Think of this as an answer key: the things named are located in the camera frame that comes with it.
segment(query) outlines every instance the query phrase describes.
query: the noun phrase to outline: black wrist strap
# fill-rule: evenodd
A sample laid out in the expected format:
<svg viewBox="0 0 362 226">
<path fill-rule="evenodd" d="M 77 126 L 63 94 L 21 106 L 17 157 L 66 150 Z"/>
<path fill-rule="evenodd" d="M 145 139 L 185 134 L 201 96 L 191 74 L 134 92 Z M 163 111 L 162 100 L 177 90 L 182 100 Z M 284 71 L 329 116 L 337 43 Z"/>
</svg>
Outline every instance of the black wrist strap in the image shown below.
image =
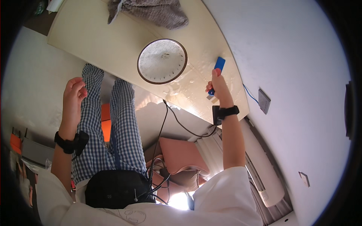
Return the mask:
<svg viewBox="0 0 362 226">
<path fill-rule="evenodd" d="M 221 125 L 222 120 L 229 115 L 239 114 L 239 108 L 234 105 L 230 108 L 220 108 L 220 106 L 212 106 L 212 117 L 214 119 L 214 125 Z"/>
<path fill-rule="evenodd" d="M 63 140 L 59 133 L 55 133 L 54 142 L 59 145 L 66 154 L 73 154 L 75 151 L 76 156 L 80 156 L 89 141 L 89 135 L 84 131 L 75 134 L 74 140 Z"/>
<path fill-rule="evenodd" d="M 226 116 L 237 115 L 237 114 L 239 114 L 239 108 L 236 105 L 234 105 L 233 107 L 230 108 L 219 108 L 218 117 L 221 120 L 224 120 Z"/>
</svg>

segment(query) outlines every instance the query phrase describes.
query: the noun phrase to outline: blue checkered pants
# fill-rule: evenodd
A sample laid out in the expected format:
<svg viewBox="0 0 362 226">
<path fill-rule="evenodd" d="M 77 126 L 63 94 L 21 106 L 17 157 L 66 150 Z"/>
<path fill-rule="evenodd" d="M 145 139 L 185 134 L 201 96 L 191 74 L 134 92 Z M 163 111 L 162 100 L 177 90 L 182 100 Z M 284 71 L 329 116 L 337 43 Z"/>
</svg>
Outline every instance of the blue checkered pants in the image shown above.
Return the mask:
<svg viewBox="0 0 362 226">
<path fill-rule="evenodd" d="M 78 132 L 89 135 L 83 153 L 72 162 L 74 183 L 91 178 L 101 170 L 134 170 L 146 175 L 146 164 L 135 114 L 132 84 L 117 78 L 111 93 L 111 135 L 109 149 L 101 128 L 100 90 L 104 71 L 84 66 L 82 77 L 88 96 L 81 105 Z"/>
</svg>

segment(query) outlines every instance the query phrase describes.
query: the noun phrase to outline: fluffy cloth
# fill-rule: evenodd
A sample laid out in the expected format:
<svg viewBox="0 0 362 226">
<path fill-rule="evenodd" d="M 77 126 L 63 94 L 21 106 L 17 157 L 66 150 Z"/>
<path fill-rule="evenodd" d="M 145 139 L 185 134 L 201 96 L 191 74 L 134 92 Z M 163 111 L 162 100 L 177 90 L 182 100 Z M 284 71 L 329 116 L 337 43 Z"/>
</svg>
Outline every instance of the fluffy cloth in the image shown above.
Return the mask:
<svg viewBox="0 0 362 226">
<path fill-rule="evenodd" d="M 128 12 L 170 30 L 185 27 L 189 20 L 178 0 L 109 0 L 108 24 L 120 11 Z"/>
</svg>

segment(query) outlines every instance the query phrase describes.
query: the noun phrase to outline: left arm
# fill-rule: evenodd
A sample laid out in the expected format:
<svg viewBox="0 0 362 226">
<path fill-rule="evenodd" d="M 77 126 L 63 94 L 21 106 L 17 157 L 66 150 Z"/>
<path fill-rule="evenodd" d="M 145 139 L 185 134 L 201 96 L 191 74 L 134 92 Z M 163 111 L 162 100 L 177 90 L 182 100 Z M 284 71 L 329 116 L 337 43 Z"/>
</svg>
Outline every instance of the left arm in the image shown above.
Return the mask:
<svg viewBox="0 0 362 226">
<path fill-rule="evenodd" d="M 68 81 L 63 95 L 63 116 L 59 127 L 59 136 L 63 140 L 74 140 L 77 126 L 80 122 L 80 106 L 87 96 L 87 90 L 82 78 L 77 77 Z M 55 146 L 51 173 L 71 192 L 72 155 L 64 153 L 63 149 Z"/>
</svg>

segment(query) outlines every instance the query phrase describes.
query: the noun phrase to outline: light switch panel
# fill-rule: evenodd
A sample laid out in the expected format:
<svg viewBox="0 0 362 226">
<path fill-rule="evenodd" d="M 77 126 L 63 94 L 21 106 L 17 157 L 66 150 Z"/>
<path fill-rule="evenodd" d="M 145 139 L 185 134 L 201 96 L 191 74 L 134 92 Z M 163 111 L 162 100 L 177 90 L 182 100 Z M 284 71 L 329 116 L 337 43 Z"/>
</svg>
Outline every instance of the light switch panel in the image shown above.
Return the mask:
<svg viewBox="0 0 362 226">
<path fill-rule="evenodd" d="M 259 89 L 259 107 L 264 114 L 268 113 L 269 106 L 270 98 L 263 92 L 263 90 Z"/>
<path fill-rule="evenodd" d="M 303 180 L 304 185 L 307 187 L 310 187 L 309 181 L 308 181 L 308 176 L 302 172 L 298 172 L 298 173 L 299 173 L 300 178 Z"/>
</svg>

